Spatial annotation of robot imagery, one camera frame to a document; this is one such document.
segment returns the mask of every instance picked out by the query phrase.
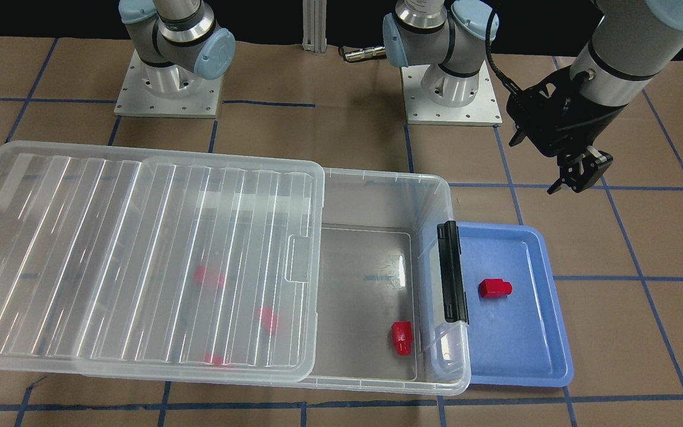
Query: red plastic object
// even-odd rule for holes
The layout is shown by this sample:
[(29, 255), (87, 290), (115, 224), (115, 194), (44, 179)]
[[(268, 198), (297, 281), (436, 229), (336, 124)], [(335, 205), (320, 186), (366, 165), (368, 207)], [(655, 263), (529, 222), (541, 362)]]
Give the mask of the red plastic object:
[(204, 361), (214, 365), (215, 367), (224, 367), (225, 366), (225, 359), (223, 359), (223, 357), (220, 357), (217, 354), (211, 354), (209, 352), (207, 352), (204, 355)]
[(273, 313), (273, 310), (264, 305), (260, 307), (258, 316), (260, 317), (260, 322), (263, 324), (263, 327), (268, 331), (268, 333), (271, 335), (276, 335), (279, 322), (277, 321), (276, 314)]
[(483, 279), (479, 284), (479, 293), (482, 298), (500, 298), (512, 292), (513, 286), (503, 279)]
[(194, 280), (205, 289), (219, 289), (225, 287), (225, 276), (217, 270), (200, 265), (194, 273)]
[(412, 351), (413, 328), (409, 321), (396, 321), (391, 324), (391, 341), (400, 356), (408, 356)]

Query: transparent plastic box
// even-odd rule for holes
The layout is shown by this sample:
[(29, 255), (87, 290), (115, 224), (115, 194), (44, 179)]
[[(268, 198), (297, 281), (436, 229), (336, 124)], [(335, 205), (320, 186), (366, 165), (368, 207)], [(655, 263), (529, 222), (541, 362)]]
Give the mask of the transparent plastic box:
[[(435, 176), (17, 141), (0, 148), (0, 368), (459, 394)], [(399, 356), (394, 321), (414, 346)]]

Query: metal base plate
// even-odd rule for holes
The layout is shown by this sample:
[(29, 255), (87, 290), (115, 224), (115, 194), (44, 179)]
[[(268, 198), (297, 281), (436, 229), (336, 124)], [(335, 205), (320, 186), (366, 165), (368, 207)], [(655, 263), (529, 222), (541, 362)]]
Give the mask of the metal base plate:
[(414, 65), (401, 69), (407, 123), (462, 126), (493, 126), (502, 123), (486, 63), (479, 70), (480, 85), (473, 102), (458, 108), (434, 103), (420, 88), (420, 80), (428, 67), (428, 65)]
[(158, 97), (146, 88), (143, 79), (141, 59), (134, 51), (114, 106), (116, 116), (216, 118), (223, 78), (202, 79), (199, 86), (183, 98)]

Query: black handle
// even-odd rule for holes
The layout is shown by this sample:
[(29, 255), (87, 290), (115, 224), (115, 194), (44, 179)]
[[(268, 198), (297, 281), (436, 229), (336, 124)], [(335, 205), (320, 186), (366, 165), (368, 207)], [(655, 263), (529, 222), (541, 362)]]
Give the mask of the black handle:
[(436, 226), (439, 240), (439, 264), (442, 268), (442, 298), (444, 299), (444, 320), (468, 322), (468, 308), (463, 288), (463, 272), (460, 267), (460, 236), (458, 224), (447, 221)]

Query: translucent lid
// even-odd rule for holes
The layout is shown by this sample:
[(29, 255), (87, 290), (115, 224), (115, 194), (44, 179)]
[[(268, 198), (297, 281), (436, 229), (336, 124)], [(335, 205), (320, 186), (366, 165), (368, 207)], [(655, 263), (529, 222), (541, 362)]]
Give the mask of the translucent lid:
[(294, 382), (315, 358), (323, 170), (0, 148), (0, 368)]

